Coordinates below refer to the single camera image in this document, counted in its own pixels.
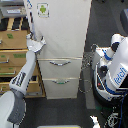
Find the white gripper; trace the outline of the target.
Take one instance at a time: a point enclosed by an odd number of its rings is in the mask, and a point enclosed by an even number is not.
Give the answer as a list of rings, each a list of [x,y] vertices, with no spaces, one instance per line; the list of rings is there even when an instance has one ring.
[[[40,41],[35,41],[32,38],[32,34],[27,34],[26,40],[27,40],[27,48],[35,53],[40,52],[43,46],[46,44],[44,38],[42,38]]]

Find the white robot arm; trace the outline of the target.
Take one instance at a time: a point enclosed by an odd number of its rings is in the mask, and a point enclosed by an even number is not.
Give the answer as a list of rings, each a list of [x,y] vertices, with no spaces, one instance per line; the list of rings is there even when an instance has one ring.
[[[26,95],[29,82],[36,66],[36,54],[46,44],[44,37],[35,40],[32,34],[26,36],[28,51],[26,63],[11,79],[10,90],[0,97],[0,128],[19,128],[26,113]]]

